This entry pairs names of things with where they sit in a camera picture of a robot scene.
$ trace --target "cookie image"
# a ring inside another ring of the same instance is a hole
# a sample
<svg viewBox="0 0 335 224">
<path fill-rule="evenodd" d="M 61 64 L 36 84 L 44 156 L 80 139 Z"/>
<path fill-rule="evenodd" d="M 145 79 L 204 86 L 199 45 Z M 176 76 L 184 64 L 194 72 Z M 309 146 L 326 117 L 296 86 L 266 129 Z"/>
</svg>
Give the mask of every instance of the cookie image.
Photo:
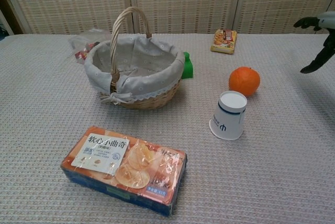
<svg viewBox="0 0 335 224">
<path fill-rule="evenodd" d="M 141 143 L 131 148 L 128 163 L 136 170 L 144 170 L 151 164 L 153 158 L 154 152 L 150 151 L 145 144 Z"/>
<path fill-rule="evenodd" d="M 120 166 L 115 174 L 115 178 L 123 186 L 135 189 L 145 187 L 150 180 L 148 172 L 135 170 L 129 164 Z"/>
<path fill-rule="evenodd" d="M 222 41 L 224 39 L 224 33 L 223 31 L 217 31 L 214 35 L 214 44 L 215 45 L 221 45 Z"/>
</svg>

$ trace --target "plastic wrap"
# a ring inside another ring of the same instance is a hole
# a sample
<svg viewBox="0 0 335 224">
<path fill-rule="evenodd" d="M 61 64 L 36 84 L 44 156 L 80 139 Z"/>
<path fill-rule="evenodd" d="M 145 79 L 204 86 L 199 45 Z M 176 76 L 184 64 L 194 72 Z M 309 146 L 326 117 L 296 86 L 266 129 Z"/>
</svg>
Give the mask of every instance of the plastic wrap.
<svg viewBox="0 0 335 224">
<path fill-rule="evenodd" d="M 61 168 L 73 182 L 168 216 L 186 162 L 183 151 L 92 126 Z"/>
<path fill-rule="evenodd" d="M 100 42 L 110 40 L 110 37 L 111 35 L 109 31 L 96 28 L 80 33 L 69 39 L 69 44 L 72 47 L 72 54 L 75 56 L 78 63 L 84 64 L 90 50 Z"/>
<path fill-rule="evenodd" d="M 230 29 L 218 29 L 214 34 L 210 50 L 226 54 L 234 54 L 237 32 Z"/>
</svg>

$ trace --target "snack box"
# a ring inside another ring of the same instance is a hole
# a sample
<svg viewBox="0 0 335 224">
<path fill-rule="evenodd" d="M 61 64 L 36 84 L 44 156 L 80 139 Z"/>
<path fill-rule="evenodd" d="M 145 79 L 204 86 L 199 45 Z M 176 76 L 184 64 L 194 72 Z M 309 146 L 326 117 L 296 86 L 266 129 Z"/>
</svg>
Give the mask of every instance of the snack box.
<svg viewBox="0 0 335 224">
<path fill-rule="evenodd" d="M 187 155 L 91 126 L 61 163 L 73 182 L 169 216 Z"/>
<path fill-rule="evenodd" d="M 211 51 L 233 54 L 235 51 L 237 32 L 230 29 L 218 29 L 214 34 Z"/>
</svg>

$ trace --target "basket handle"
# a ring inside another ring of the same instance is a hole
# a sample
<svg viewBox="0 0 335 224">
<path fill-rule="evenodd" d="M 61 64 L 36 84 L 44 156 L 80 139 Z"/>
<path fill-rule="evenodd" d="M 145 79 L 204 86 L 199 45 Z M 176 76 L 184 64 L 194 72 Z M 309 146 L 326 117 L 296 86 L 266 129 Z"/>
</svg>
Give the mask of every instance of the basket handle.
<svg viewBox="0 0 335 224">
<path fill-rule="evenodd" d="M 133 6 L 130 6 L 130 7 L 126 8 L 118 16 L 118 18 L 115 20 L 114 25 L 113 25 L 113 30 L 111 32 L 111 40 L 110 40 L 111 70 L 110 70 L 110 73 L 112 74 L 112 76 L 117 74 L 116 61 L 115 61 L 115 50 L 116 50 L 116 45 L 117 45 L 117 37 L 119 35 L 119 29 L 120 29 L 120 26 L 121 26 L 122 22 L 126 19 L 127 15 L 129 15 L 133 12 L 137 12 L 137 13 L 140 14 L 140 16 L 141 16 L 141 18 L 144 22 L 144 25 L 146 26 L 147 38 L 151 38 L 151 36 L 152 36 L 151 32 L 150 32 L 150 27 L 149 27 L 148 20 L 147 20 L 145 14 L 143 13 L 143 11 L 140 10 L 138 7 L 133 7 Z"/>
</svg>

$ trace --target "robotic arm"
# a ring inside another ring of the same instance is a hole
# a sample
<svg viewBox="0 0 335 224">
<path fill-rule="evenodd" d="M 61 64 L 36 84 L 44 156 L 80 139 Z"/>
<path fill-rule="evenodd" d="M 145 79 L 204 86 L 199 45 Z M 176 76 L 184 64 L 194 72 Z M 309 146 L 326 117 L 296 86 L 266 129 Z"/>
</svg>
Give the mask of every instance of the robotic arm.
<svg viewBox="0 0 335 224">
<path fill-rule="evenodd" d="M 297 21 L 294 27 L 306 29 L 309 26 L 314 26 L 314 31 L 326 28 L 329 31 L 329 36 L 323 43 L 323 49 L 317 54 L 316 58 L 306 67 L 301 73 L 311 73 L 322 67 L 335 54 L 335 11 L 328 11 L 319 14 L 317 17 L 304 17 Z"/>
</svg>

